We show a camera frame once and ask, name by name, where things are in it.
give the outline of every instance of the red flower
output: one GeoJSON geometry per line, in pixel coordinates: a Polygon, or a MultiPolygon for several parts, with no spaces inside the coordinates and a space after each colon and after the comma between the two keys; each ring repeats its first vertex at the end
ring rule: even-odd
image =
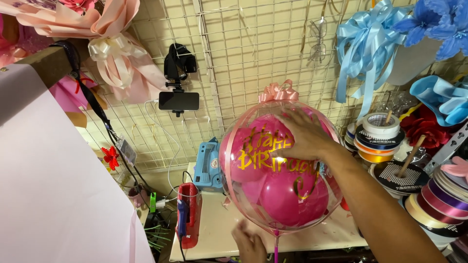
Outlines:
{"type": "Polygon", "coordinates": [[[404,118],[400,126],[406,132],[410,146],[416,145],[421,135],[426,136],[421,147],[427,149],[438,148],[450,140],[448,127],[440,126],[435,114],[425,105],[404,118]]]}
{"type": "Polygon", "coordinates": [[[115,171],[116,167],[118,167],[117,157],[119,156],[116,149],[113,146],[111,146],[109,150],[102,147],[101,151],[106,155],[104,156],[104,161],[109,163],[109,167],[112,171],[115,171]]]}

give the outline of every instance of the id card holder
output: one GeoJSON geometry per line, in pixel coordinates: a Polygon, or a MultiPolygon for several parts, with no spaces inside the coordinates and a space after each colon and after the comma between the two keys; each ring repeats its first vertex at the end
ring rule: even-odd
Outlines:
{"type": "Polygon", "coordinates": [[[120,135],[118,142],[116,143],[117,148],[122,152],[122,157],[127,161],[127,163],[133,167],[135,166],[135,161],[137,160],[137,153],[133,150],[132,146],[125,140],[123,134],[120,135]]]}

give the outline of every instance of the pink ribbon bow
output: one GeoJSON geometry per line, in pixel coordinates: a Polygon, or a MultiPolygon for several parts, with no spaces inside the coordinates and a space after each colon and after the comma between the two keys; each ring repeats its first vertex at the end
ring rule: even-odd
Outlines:
{"type": "Polygon", "coordinates": [[[468,182],[468,161],[459,156],[452,158],[454,164],[444,164],[440,168],[442,171],[458,177],[465,177],[468,182]]]}
{"type": "Polygon", "coordinates": [[[299,93],[293,89],[293,81],[286,80],[281,86],[277,82],[270,83],[269,87],[265,87],[265,90],[262,94],[258,96],[258,102],[269,102],[276,100],[299,100],[299,93]]]}

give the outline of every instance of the white cable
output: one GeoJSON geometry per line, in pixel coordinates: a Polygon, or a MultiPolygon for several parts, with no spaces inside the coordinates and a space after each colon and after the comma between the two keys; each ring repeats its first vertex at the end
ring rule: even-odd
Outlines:
{"type": "Polygon", "coordinates": [[[175,188],[172,186],[171,180],[170,180],[170,176],[169,176],[169,172],[171,171],[172,162],[174,161],[174,159],[176,158],[177,154],[178,154],[179,151],[180,151],[180,145],[179,145],[179,143],[176,141],[176,139],[174,139],[174,137],[172,137],[172,135],[171,135],[166,129],[164,129],[164,128],[161,126],[161,124],[157,123],[157,122],[151,117],[151,115],[149,115],[148,109],[146,108],[146,103],[148,103],[148,102],[156,102],[156,103],[157,103],[157,102],[159,102],[159,100],[150,100],[150,101],[146,101],[146,102],[145,102],[144,106],[145,106],[146,114],[148,114],[148,117],[149,117],[156,125],[158,125],[167,135],[169,135],[169,137],[171,137],[171,139],[175,142],[175,144],[177,144],[177,147],[178,147],[177,152],[174,154],[174,157],[172,157],[172,160],[171,160],[171,162],[169,163],[169,167],[168,167],[168,182],[169,182],[170,187],[172,188],[172,190],[173,190],[174,192],[176,192],[178,195],[181,195],[181,196],[183,196],[183,197],[196,197],[197,195],[200,194],[200,190],[198,190],[198,188],[197,188],[197,194],[196,194],[196,195],[194,195],[194,196],[187,196],[187,195],[179,194],[178,191],[175,190],[175,188]]]}

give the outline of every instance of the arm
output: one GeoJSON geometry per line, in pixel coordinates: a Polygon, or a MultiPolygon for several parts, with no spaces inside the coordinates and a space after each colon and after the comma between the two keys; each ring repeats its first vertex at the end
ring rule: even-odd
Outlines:
{"type": "Polygon", "coordinates": [[[446,263],[442,253],[421,227],[341,145],[301,110],[277,116],[291,131],[295,144],[273,157],[323,160],[333,172],[359,229],[381,263],[446,263]]]}

